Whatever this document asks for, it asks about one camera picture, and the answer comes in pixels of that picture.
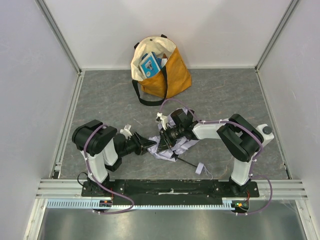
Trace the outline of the lavender folding umbrella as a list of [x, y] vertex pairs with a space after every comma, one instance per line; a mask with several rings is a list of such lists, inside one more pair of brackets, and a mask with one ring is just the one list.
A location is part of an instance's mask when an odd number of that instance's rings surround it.
[[168, 129], [172, 130], [172, 136], [174, 137], [174, 146], [165, 151], [157, 151], [158, 144], [160, 142], [160, 130], [159, 135], [150, 137], [150, 140], [156, 141], [157, 145], [154, 145], [148, 149], [149, 153], [157, 159], [168, 160], [171, 162], [176, 162], [180, 160], [195, 168], [195, 173], [200, 175], [205, 172], [209, 179], [213, 179], [212, 173], [208, 171], [203, 163], [198, 163], [197, 165], [190, 163], [182, 158], [180, 155], [185, 153], [189, 148], [196, 145], [199, 141], [193, 137], [191, 133], [191, 126], [194, 123], [193, 110], [188, 110], [185, 107], [178, 108], [171, 112], [168, 118]]

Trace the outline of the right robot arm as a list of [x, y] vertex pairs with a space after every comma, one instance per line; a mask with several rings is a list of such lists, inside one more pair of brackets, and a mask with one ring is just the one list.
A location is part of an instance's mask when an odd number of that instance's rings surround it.
[[234, 157], [234, 166], [229, 182], [233, 192], [244, 191], [250, 182], [253, 156], [262, 149], [265, 136], [272, 133], [267, 124], [253, 127], [241, 115], [233, 114], [219, 121], [195, 121], [195, 112], [177, 109], [169, 116], [158, 112], [156, 121], [161, 124], [157, 150], [162, 152], [175, 146], [177, 141], [220, 139]]

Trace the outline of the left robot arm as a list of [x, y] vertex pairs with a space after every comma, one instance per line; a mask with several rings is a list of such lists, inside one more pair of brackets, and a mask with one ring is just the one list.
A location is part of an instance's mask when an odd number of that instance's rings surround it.
[[109, 171], [117, 170], [123, 157], [143, 155], [157, 144], [137, 132], [131, 133], [129, 124], [118, 131], [96, 119], [77, 127], [71, 140], [84, 157], [89, 179], [103, 185], [109, 180]]

